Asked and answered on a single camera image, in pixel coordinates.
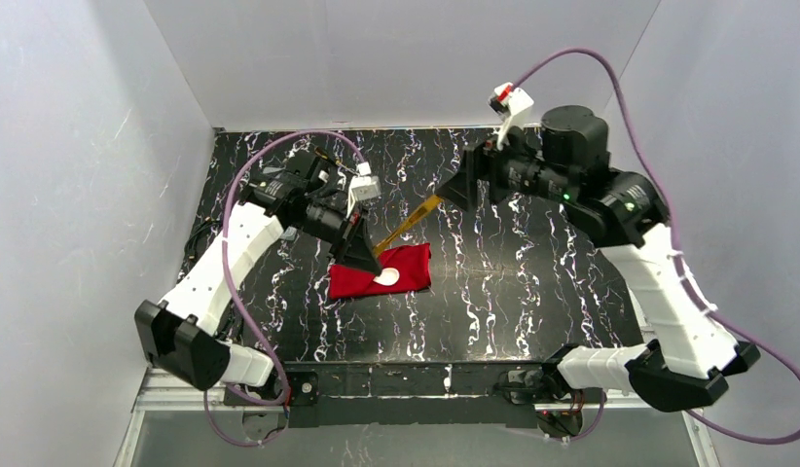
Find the white ceramic spoon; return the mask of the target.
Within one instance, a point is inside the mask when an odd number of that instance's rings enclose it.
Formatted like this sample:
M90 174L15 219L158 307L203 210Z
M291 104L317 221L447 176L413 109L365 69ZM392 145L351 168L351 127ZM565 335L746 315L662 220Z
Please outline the white ceramic spoon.
M372 281L378 285L389 287L395 285L400 278L400 272L396 268L383 268L379 275L376 275Z

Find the orange wooden fork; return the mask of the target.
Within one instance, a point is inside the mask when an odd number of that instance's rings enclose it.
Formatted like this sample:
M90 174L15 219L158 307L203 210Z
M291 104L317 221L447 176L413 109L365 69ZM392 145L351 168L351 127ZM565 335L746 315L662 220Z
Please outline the orange wooden fork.
M437 196L432 195L423 201L408 217L395 228L386 238L377 243L372 252L375 256L379 256L383 251L388 249L390 245L398 239L403 233L410 230L417 225L423 218L434 211L444 200Z

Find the red cloth napkin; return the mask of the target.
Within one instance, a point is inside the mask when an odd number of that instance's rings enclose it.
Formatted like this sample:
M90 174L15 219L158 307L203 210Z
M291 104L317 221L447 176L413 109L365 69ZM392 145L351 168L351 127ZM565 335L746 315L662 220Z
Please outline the red cloth napkin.
M330 267L329 297L333 300L418 292L431 286L429 243L404 245L385 250L378 275L359 269Z

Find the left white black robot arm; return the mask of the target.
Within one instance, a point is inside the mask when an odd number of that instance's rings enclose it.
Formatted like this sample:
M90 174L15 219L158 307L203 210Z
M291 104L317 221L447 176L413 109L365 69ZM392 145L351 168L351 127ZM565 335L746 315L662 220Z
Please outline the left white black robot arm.
M373 252L359 200L380 193L367 162L358 164L347 190L346 209L324 205L321 193L337 164L302 152L285 166L250 178L228 214L229 233L216 238L184 278L157 303L144 301L134 320L146 358L199 390L218 382L260 387L274 370L273 359L248 346L217 338L232 299L224 273L240 285L257 261L288 230L325 241L335 264L371 276L382 273Z

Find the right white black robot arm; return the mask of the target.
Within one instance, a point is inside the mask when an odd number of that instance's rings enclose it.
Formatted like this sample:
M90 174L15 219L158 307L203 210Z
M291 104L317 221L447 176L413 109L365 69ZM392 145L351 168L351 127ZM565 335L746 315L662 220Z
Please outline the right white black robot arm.
M714 404L727 391L727 377L750 370L760 351L715 322L697 307L697 291L684 288L688 271L655 185L611 166L608 124L587 107L547 111L538 135L532 146L513 128L466 148L437 196L471 211L487 182L494 204L514 194L558 202L620 272L654 332L650 342L633 346L562 347L542 363L539 390L558 397L589 388L633 392L664 413Z

